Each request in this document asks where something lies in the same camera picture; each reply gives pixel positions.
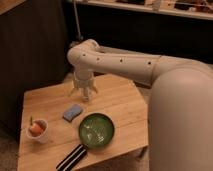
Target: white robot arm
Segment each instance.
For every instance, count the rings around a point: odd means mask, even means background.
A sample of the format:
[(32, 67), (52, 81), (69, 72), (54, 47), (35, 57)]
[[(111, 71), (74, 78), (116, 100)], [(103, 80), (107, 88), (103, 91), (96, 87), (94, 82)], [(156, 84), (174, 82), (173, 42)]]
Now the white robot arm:
[(74, 86), (84, 100), (94, 89), (93, 72), (112, 73), (151, 88), (151, 171), (213, 170), (213, 73), (199, 61), (148, 54), (101, 53), (94, 40), (68, 52)]

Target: wooden cabinet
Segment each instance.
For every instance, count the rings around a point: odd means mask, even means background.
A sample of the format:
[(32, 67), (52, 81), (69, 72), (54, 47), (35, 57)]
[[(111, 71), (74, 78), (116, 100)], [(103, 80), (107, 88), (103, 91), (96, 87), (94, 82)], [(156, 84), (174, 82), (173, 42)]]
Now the wooden cabinet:
[(30, 0), (0, 15), (0, 126), (18, 137), (23, 93), (69, 69), (60, 0)]

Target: cup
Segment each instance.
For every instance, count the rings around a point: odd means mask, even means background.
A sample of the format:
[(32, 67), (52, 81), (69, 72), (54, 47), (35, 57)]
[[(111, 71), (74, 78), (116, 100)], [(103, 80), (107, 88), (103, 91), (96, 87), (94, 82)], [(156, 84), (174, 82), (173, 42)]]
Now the cup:
[(33, 136), (29, 130), (30, 126), (26, 129), (27, 137), (31, 140), (37, 141), (39, 143), (46, 143), (49, 140), (49, 133), (48, 133), (48, 123), (44, 119), (35, 119), (33, 122), (36, 122), (41, 128), (44, 129), (38, 136)]

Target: green bowl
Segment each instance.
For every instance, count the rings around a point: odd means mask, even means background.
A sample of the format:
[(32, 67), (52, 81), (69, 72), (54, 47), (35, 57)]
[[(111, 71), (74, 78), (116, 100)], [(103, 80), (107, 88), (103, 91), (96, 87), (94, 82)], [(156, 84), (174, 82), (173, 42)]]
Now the green bowl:
[(88, 148), (101, 148), (106, 146), (114, 135), (112, 120), (101, 113), (86, 116), (79, 126), (81, 142)]

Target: table top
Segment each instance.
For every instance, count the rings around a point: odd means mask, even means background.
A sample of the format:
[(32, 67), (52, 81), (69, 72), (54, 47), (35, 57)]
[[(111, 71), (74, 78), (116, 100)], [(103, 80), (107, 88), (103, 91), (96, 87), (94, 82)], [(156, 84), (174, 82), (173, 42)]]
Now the table top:
[[(115, 134), (103, 149), (88, 150), (88, 154), (74, 170), (125, 154), (148, 145), (147, 104), (134, 83), (128, 79), (102, 75), (95, 77), (98, 94), (90, 102), (83, 102), (80, 91), (69, 96), (72, 82), (27, 91), (24, 95), (18, 171), (55, 170), (56, 165), (79, 143), (78, 126), (82, 119), (94, 112), (108, 115)], [(73, 104), (83, 112), (71, 123), (62, 119), (62, 113)], [(50, 140), (36, 143), (26, 136), (30, 116), (48, 121)]]

